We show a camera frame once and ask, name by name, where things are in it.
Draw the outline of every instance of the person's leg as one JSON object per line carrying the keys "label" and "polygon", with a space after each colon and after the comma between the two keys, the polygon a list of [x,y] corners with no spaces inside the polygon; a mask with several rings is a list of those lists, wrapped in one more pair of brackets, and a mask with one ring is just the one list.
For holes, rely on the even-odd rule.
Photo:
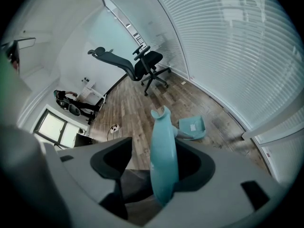
{"label": "person's leg", "polygon": [[97,105],[92,105],[92,104],[82,103],[82,102],[77,102],[77,101],[74,101],[72,104],[77,106],[77,108],[84,108],[84,109],[89,109],[89,110],[92,110],[92,111],[98,111],[99,108],[100,108]]}
{"label": "person's leg", "polygon": [[95,117],[96,117],[96,114],[89,114],[89,113],[84,112],[81,109],[79,109],[79,110],[80,110],[80,114],[87,117],[87,118],[95,119]]}

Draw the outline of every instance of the chair armrest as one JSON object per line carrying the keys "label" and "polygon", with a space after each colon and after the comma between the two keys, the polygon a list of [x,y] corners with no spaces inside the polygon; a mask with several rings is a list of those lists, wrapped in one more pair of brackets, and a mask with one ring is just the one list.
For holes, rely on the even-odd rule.
{"label": "chair armrest", "polygon": [[147,46],[144,50],[142,50],[135,58],[134,60],[136,61],[137,59],[143,57],[143,55],[150,49],[150,46]]}
{"label": "chair armrest", "polygon": [[139,46],[139,47],[132,53],[132,55],[134,55],[135,53],[136,53],[136,54],[139,54],[139,49],[142,48],[142,47],[143,47],[143,45]]}

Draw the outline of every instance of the person's arm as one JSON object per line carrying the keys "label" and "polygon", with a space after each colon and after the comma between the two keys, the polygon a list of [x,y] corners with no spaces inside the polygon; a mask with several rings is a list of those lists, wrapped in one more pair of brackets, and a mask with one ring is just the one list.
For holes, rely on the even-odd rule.
{"label": "person's arm", "polygon": [[73,91],[65,91],[66,95],[71,94],[75,97],[77,97],[77,93],[73,92]]}

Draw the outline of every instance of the chair base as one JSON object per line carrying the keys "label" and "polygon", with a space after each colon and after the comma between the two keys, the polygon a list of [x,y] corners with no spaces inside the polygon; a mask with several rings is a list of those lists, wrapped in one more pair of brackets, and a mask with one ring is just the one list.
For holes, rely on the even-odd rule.
{"label": "chair base", "polygon": [[160,75],[160,74],[162,74],[163,72],[166,72],[166,71],[168,71],[168,73],[171,73],[171,69],[168,67],[168,68],[162,69],[162,70],[160,70],[158,72],[155,72],[155,73],[147,76],[145,79],[143,79],[141,81],[141,85],[144,85],[144,81],[148,81],[147,86],[146,86],[146,88],[144,90],[144,96],[148,95],[147,94],[147,90],[150,87],[150,84],[151,84],[152,80],[154,80],[154,79],[156,79],[156,80],[160,81],[161,83],[163,83],[166,89],[169,87],[169,85],[167,84],[166,81],[164,81],[161,78],[157,77],[157,75]]}

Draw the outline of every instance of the teal plastic object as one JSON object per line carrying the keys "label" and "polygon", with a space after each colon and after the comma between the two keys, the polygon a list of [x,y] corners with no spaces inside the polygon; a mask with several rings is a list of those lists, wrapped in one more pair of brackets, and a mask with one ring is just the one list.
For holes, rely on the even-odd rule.
{"label": "teal plastic object", "polygon": [[193,136],[193,140],[202,139],[206,135],[204,120],[201,116],[193,116],[179,120],[180,130]]}
{"label": "teal plastic object", "polygon": [[173,195],[174,184],[179,181],[176,146],[170,110],[164,106],[161,116],[151,110],[155,119],[150,148],[150,175],[153,193],[164,206]]}

